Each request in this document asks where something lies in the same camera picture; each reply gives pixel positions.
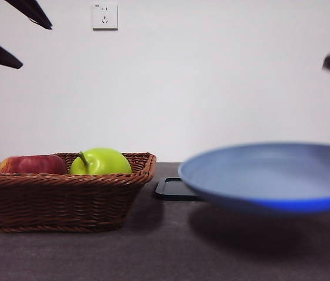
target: wicker basket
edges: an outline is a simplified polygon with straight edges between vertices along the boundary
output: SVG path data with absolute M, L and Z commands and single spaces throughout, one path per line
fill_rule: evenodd
M 70 169 L 76 153 L 57 153 Z M 155 172 L 150 153 L 123 153 L 131 174 L 0 173 L 1 232 L 102 232 L 122 226 Z

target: apple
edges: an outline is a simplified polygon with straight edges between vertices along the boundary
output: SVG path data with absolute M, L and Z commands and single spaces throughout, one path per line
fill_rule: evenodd
M 92 148 L 80 152 L 70 168 L 70 174 L 120 173 L 132 173 L 131 165 L 122 153 L 112 148 Z
M 57 155 L 11 156 L 1 162 L 0 173 L 67 174 L 67 167 Z

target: gray tabletop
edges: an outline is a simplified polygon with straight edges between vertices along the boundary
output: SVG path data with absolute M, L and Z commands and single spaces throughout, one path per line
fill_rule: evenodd
M 261 218 L 155 198 L 177 168 L 157 164 L 117 231 L 0 233 L 0 281 L 330 281 L 330 213 Z

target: electrical socket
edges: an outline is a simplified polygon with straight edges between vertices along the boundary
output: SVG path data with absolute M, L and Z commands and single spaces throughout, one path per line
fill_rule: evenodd
M 92 7 L 93 30 L 118 29 L 118 4 L 94 4 Z

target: blue plate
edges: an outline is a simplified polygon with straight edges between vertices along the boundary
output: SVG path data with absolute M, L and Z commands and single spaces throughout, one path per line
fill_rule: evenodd
M 197 155 L 181 179 L 216 205 L 259 214 L 330 211 L 330 146 L 261 143 Z

